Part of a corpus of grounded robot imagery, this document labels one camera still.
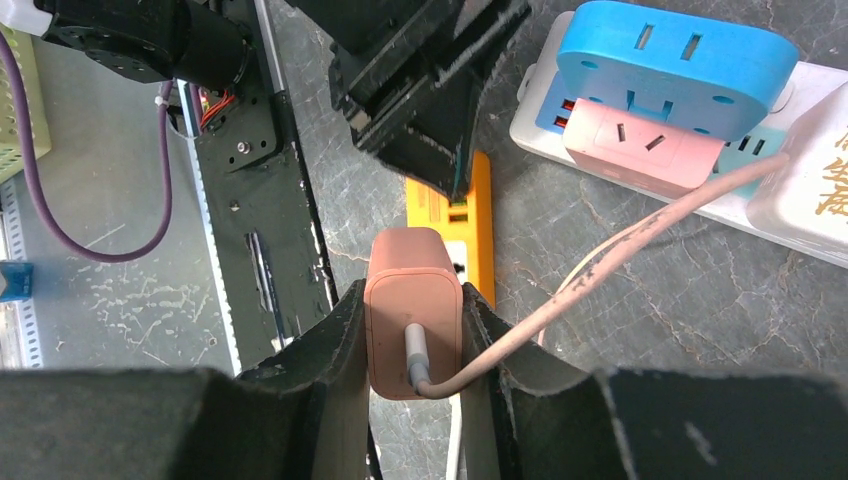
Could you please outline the large pink cube adapter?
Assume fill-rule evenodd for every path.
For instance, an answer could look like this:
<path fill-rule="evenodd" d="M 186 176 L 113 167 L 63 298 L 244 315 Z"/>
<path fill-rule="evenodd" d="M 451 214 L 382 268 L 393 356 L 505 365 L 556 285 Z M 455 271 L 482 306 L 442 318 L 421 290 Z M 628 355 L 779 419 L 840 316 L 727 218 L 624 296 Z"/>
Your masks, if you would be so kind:
<path fill-rule="evenodd" d="M 579 99 L 562 143 L 593 174 L 676 199 L 703 185 L 724 148 L 720 139 Z"/>

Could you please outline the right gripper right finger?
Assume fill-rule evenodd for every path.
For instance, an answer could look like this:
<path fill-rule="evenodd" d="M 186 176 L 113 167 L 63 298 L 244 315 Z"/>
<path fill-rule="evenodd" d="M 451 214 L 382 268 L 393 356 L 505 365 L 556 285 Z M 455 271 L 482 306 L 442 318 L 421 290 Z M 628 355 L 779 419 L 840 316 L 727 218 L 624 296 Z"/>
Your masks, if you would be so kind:
<path fill-rule="evenodd" d="M 809 373 L 606 367 L 534 343 L 466 387 L 472 479 L 843 479 L 847 389 Z"/>

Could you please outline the white cube socket adapter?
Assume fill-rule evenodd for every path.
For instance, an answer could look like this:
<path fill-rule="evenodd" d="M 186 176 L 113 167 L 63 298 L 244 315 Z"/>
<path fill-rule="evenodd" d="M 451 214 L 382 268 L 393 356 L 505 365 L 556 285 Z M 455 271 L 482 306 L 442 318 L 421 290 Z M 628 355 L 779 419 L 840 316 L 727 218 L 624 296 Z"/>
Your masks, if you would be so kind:
<path fill-rule="evenodd" d="M 789 128 L 789 162 L 766 177 L 746 207 L 751 225 L 837 256 L 847 255 L 847 86 Z"/>

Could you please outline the blue socket adapter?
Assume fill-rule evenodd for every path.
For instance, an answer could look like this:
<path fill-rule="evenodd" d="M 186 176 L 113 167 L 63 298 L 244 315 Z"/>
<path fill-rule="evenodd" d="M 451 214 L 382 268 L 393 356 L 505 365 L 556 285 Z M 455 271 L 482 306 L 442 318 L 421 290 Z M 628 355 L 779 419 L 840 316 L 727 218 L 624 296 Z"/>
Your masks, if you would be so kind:
<path fill-rule="evenodd" d="M 555 59 L 577 98 L 736 141 L 770 113 L 799 51 L 757 27 L 588 1 L 574 11 Z"/>

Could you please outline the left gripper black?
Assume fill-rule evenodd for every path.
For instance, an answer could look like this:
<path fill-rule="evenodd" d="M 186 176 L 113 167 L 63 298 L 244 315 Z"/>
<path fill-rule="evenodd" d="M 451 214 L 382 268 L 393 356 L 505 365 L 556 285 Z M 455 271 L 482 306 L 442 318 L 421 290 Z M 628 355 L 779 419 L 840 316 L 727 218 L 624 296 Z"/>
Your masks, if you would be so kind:
<path fill-rule="evenodd" d="M 526 1 L 304 0 L 332 39 L 332 107 L 354 146 L 449 199 L 470 190 L 479 101 Z"/>

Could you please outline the orange power strip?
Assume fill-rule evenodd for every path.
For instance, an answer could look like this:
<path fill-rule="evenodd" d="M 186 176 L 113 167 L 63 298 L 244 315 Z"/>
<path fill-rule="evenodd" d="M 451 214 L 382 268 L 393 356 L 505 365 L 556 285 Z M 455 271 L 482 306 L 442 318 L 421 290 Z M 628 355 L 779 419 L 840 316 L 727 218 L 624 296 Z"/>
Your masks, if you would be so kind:
<path fill-rule="evenodd" d="M 474 153 L 471 189 L 451 202 L 432 188 L 405 181 L 409 227 L 427 227 L 442 237 L 460 283 L 472 284 L 491 305 L 496 304 L 495 255 L 488 156 Z"/>

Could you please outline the small pink charger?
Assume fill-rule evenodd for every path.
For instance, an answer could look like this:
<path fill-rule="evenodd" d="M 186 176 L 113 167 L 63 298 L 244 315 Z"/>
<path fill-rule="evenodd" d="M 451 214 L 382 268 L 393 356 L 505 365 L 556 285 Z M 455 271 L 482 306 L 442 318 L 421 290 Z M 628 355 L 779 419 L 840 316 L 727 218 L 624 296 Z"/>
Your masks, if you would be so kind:
<path fill-rule="evenodd" d="M 369 380 L 388 400 L 419 395 L 409 379 L 406 330 L 414 325 L 415 360 L 434 384 L 461 369 L 463 289 L 439 233 L 390 228 L 372 245 L 364 293 Z"/>

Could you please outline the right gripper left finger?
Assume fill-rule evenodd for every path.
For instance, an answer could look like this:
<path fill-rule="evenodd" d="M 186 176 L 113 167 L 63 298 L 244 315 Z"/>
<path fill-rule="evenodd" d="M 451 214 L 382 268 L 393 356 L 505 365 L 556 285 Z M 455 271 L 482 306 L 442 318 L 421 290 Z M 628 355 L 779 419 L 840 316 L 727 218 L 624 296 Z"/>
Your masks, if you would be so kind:
<path fill-rule="evenodd" d="M 1 375 L 5 479 L 363 479 L 363 281 L 278 354 L 214 369 Z"/>

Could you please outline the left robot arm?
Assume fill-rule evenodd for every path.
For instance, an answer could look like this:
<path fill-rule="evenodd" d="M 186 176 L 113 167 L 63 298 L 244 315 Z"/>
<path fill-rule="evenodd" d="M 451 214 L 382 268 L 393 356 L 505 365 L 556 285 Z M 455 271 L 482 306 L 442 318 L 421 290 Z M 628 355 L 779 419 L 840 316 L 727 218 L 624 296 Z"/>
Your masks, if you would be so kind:
<path fill-rule="evenodd" d="M 450 199 L 471 188 L 479 101 L 525 1 L 299 1 L 331 39 L 332 107 L 353 145 Z M 37 1 L 43 40 L 140 83 L 241 83 L 268 49 L 252 1 Z"/>

